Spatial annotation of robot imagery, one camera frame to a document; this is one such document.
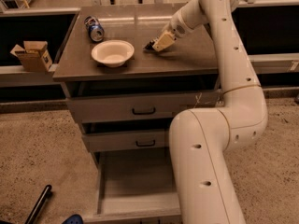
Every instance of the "blue can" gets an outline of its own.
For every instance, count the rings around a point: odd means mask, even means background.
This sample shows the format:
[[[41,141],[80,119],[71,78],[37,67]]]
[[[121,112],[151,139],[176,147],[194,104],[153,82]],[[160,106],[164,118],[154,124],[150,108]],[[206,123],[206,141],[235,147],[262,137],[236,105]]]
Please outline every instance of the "blue can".
[[[84,20],[84,24],[88,32],[88,35],[93,42],[103,41],[104,29],[97,18],[89,16]]]

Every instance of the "robotic arm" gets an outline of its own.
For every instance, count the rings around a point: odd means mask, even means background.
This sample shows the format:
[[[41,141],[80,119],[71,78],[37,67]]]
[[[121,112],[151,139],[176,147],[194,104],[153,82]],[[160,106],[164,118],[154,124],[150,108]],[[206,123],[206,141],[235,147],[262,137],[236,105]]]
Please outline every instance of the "robotic arm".
[[[257,142],[267,125],[263,90],[231,16],[238,0],[192,0],[162,35],[146,46],[160,51],[196,26],[209,23],[224,107],[179,113],[169,148],[183,223],[245,224],[223,151]]]

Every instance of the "floor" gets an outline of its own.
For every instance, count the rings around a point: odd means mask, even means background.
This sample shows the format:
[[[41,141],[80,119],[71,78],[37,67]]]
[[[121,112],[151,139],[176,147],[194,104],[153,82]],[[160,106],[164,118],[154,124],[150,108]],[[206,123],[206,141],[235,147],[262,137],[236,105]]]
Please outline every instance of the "floor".
[[[225,154],[248,224],[297,224],[299,106],[269,96],[269,122],[256,145]],[[96,214],[97,169],[78,126],[59,110],[0,115],[0,220],[24,223],[46,185],[53,196],[38,223]]]

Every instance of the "tabletop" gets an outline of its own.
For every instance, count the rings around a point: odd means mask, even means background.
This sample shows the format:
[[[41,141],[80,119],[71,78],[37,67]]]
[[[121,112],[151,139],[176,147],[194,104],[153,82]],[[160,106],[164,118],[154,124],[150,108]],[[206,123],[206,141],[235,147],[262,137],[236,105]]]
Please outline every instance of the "tabletop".
[[[82,7],[53,75],[55,81],[88,81],[132,77],[164,77],[217,73],[212,39],[201,26],[161,52],[144,51],[159,36],[171,16],[183,4]],[[124,40],[135,48],[134,56],[118,68],[106,67],[91,56],[96,43],[88,36],[84,20],[98,18],[104,40]]]

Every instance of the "bowl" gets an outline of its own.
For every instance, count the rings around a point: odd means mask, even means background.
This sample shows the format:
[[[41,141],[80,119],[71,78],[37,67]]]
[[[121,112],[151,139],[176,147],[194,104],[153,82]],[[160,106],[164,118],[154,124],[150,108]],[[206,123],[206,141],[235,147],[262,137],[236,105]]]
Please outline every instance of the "bowl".
[[[96,45],[92,57],[108,67],[119,67],[134,54],[134,47],[126,41],[109,40]]]

